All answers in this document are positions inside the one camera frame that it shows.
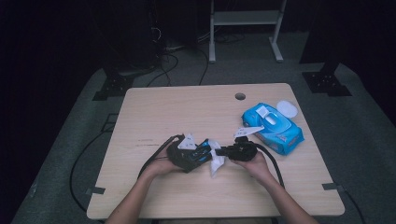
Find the wooden table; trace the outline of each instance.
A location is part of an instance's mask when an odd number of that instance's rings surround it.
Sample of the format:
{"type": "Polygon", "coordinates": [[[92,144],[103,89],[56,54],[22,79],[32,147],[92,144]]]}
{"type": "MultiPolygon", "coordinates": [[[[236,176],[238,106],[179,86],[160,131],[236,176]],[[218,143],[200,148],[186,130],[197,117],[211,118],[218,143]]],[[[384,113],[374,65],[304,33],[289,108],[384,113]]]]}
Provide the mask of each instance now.
{"type": "MultiPolygon", "coordinates": [[[[299,109],[292,120],[305,138],[286,157],[270,149],[286,190],[311,215],[342,215],[345,208],[338,192],[322,187],[332,179],[303,112],[291,87],[279,83],[128,90],[96,182],[105,192],[92,195],[88,217],[107,218],[136,181],[144,162],[171,135],[192,133],[196,144],[211,138],[229,146],[233,133],[242,126],[244,111],[259,102],[276,106],[280,100],[299,109]],[[235,99],[237,93],[244,93],[246,99],[235,99]]],[[[249,139],[260,143],[255,136],[249,139]]],[[[269,160],[268,164],[276,176],[269,160]]],[[[279,213],[266,190],[228,160],[216,178],[210,176],[210,162],[188,174],[156,178],[140,214],[142,218],[274,216],[279,213]]]]}

